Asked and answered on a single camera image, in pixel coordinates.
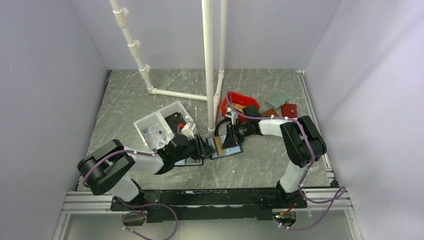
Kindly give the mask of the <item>blue card holder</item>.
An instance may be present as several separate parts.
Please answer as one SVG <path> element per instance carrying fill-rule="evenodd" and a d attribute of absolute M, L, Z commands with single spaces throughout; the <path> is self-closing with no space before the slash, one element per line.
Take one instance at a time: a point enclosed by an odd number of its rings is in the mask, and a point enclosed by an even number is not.
<path fill-rule="evenodd" d="M 213 143 L 212 143 L 212 138 L 213 138 L 213 137 L 209 137 L 209 138 L 207 138 L 207 139 L 206 139 L 206 143 L 207 143 L 209 146 L 211 146 L 211 147 L 213 147 Z M 225 155 L 224 157 L 213 158 L 213 155 L 214 155 L 214 154 L 212 154 L 212 155 L 209 157 L 209 159 L 210 159 L 210 160 L 217 160 L 217 159 L 220 159 L 220 158 L 225 158 L 225 157 L 229 157 L 229 156 L 237 155 L 237 154 L 242 153 L 242 152 L 243 152 L 243 149 L 242 149 L 242 147 L 239 145 L 239 146 L 236 146 L 236 147 L 232 147 L 232 148 L 225 149 L 225 151 L 226 151 L 226 155 Z"/>

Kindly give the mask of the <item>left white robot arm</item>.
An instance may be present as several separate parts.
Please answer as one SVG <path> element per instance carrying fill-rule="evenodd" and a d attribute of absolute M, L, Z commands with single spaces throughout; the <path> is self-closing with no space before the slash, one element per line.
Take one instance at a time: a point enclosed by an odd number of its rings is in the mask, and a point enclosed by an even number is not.
<path fill-rule="evenodd" d="M 93 195 L 112 194 L 129 209 L 137 210 L 144 203 L 144 192 L 135 180 L 126 177 L 128 172 L 162 175 L 172 170 L 177 162 L 204 160 L 214 152 L 198 134 L 193 139 L 177 134 L 164 147 L 149 152 L 128 148 L 113 139 L 80 160 L 77 170 L 83 177 L 83 186 Z"/>

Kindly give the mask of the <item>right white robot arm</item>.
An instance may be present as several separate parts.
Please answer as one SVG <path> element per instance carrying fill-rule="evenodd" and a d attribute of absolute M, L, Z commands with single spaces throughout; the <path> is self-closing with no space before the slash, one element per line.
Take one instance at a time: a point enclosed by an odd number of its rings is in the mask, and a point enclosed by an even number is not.
<path fill-rule="evenodd" d="M 277 182 L 280 190 L 275 194 L 275 200 L 280 207 L 287 208 L 295 201 L 294 193 L 303 186 L 310 168 L 326 154 L 326 143 L 307 115 L 298 118 L 263 117 L 255 105 L 243 108 L 242 112 L 246 120 L 226 126 L 222 148 L 236 147 L 251 135 L 281 137 L 290 162 Z"/>

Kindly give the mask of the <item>gold striped credit card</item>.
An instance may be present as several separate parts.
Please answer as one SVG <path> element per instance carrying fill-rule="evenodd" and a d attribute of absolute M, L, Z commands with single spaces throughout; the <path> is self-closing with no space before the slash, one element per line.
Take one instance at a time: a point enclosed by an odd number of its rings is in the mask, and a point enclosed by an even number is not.
<path fill-rule="evenodd" d="M 213 147 L 215 149 L 215 153 L 213 155 L 213 158 L 221 158 L 226 155 L 226 150 L 223 149 L 223 141 L 224 136 L 215 136 L 212 138 L 211 142 L 213 144 Z"/>

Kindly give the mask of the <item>open black card holder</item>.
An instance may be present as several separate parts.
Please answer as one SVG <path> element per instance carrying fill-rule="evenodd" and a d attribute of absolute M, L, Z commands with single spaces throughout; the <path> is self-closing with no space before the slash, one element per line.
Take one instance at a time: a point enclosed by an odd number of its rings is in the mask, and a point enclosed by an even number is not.
<path fill-rule="evenodd" d="M 202 166 L 204 164 L 203 159 L 192 159 L 186 158 L 174 163 L 175 167 L 190 167 L 190 166 Z"/>

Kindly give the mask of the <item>brown leather card holder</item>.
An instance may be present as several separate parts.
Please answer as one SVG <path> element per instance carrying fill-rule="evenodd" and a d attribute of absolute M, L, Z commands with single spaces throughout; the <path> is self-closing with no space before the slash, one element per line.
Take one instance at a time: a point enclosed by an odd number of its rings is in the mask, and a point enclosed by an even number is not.
<path fill-rule="evenodd" d="M 262 115 L 262 117 L 265 117 L 265 118 L 270 118 L 272 116 L 274 116 L 274 117 L 280 116 L 273 108 L 270 108 L 268 110 L 263 111 L 261 113 L 261 115 Z"/>

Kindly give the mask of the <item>silver cards in bin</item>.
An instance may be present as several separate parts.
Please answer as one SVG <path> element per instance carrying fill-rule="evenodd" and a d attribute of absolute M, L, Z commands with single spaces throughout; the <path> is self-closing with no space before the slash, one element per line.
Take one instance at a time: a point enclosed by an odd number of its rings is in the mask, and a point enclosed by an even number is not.
<path fill-rule="evenodd" d="M 148 127 L 141 133 L 150 149 L 161 149 L 167 143 L 164 132 L 156 126 Z"/>

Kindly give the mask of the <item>grey-green card holder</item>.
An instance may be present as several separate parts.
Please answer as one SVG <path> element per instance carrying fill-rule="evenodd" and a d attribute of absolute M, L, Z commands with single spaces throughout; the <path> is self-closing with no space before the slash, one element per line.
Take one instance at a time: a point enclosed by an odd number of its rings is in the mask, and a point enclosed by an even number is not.
<path fill-rule="evenodd" d="M 271 98 L 266 100 L 265 103 L 269 107 L 277 110 L 277 109 L 281 108 L 289 99 L 290 99 L 290 97 L 286 93 L 278 92 L 278 93 L 274 94 Z"/>

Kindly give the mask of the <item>red leather card holder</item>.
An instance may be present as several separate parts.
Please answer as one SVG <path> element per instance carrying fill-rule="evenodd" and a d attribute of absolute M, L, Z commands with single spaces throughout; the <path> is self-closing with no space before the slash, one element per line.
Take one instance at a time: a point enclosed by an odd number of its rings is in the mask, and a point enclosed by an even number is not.
<path fill-rule="evenodd" d="M 298 117 L 298 108 L 294 103 L 285 103 L 281 106 L 281 116 L 288 118 L 297 118 Z"/>

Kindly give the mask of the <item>red plastic bin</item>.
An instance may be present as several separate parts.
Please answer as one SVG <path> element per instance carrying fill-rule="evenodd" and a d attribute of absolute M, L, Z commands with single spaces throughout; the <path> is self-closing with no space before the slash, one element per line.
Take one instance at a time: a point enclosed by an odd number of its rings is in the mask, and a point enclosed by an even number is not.
<path fill-rule="evenodd" d="M 247 95 L 243 95 L 237 92 L 233 92 L 233 91 L 228 91 L 228 93 L 226 94 L 226 96 L 231 99 L 231 103 L 236 103 L 236 104 L 240 104 L 243 105 L 245 107 L 251 106 L 251 105 L 255 105 L 257 107 L 257 109 L 259 110 L 261 107 L 259 105 L 259 103 L 256 101 L 255 98 L 247 96 Z M 228 107 L 228 102 L 226 100 L 226 98 L 223 98 L 223 101 L 220 105 L 220 111 L 221 111 L 221 116 L 225 118 L 225 112 L 227 110 Z"/>

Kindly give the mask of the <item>black wallet in bin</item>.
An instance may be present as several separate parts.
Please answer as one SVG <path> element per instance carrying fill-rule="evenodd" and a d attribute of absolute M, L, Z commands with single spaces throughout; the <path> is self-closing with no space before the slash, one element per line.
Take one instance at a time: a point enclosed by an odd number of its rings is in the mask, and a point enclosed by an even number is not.
<path fill-rule="evenodd" d="M 178 133 L 180 124 L 182 124 L 184 127 L 185 124 L 188 123 L 187 119 L 182 115 L 181 112 L 174 112 L 164 119 L 174 134 Z"/>

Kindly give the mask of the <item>clear plastic two-compartment bin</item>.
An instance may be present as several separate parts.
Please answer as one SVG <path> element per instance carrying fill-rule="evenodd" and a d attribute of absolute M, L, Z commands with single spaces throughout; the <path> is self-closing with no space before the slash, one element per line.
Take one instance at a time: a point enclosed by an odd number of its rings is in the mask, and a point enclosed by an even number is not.
<path fill-rule="evenodd" d="M 139 136 L 141 137 L 143 144 L 148 149 L 150 148 L 147 145 L 142 135 L 142 130 L 145 130 L 149 127 L 157 127 L 158 129 L 163 131 L 163 134 L 166 136 L 166 144 L 168 144 L 169 141 L 173 139 L 176 134 L 173 133 L 170 127 L 168 126 L 167 122 L 165 121 L 165 117 L 168 117 L 175 112 L 181 113 L 186 118 L 187 123 L 194 122 L 194 119 L 186 111 L 182 103 L 179 100 L 177 100 L 133 123 Z"/>

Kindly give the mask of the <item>white PVC pipe frame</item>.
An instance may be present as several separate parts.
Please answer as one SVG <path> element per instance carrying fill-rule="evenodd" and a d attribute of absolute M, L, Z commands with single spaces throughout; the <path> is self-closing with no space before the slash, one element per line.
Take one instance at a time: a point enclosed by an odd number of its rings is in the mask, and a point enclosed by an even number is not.
<path fill-rule="evenodd" d="M 146 89 L 152 95 L 164 95 L 178 97 L 191 100 L 199 100 L 207 102 L 207 131 L 213 134 L 215 131 L 215 121 L 217 117 L 218 105 L 220 104 L 220 89 L 224 79 L 225 70 L 221 67 L 219 70 L 218 83 L 214 88 L 214 45 L 213 45 L 213 1 L 203 0 L 201 2 L 202 9 L 202 30 L 203 30 L 203 45 L 204 45 L 204 62 L 205 62 L 205 86 L 206 95 L 196 95 L 191 93 L 183 93 L 169 90 L 162 90 L 154 87 L 150 81 L 150 69 L 143 63 L 139 48 L 141 42 L 133 38 L 128 27 L 129 10 L 120 6 L 119 1 L 111 0 L 110 5 L 115 20 L 120 27 L 123 36 L 126 40 L 127 47 L 133 57 L 138 72 L 144 80 Z"/>

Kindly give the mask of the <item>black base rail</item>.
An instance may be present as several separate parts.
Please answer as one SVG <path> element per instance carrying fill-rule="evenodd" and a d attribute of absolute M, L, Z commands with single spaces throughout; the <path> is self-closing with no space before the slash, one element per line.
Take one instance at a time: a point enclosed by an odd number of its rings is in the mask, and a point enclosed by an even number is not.
<path fill-rule="evenodd" d="M 188 220 L 256 219 L 270 221 L 273 214 L 290 207 L 305 209 L 297 193 L 286 196 L 276 187 L 225 189 L 145 190 L 127 204 L 113 197 L 113 212 L 144 210 L 147 223 Z"/>

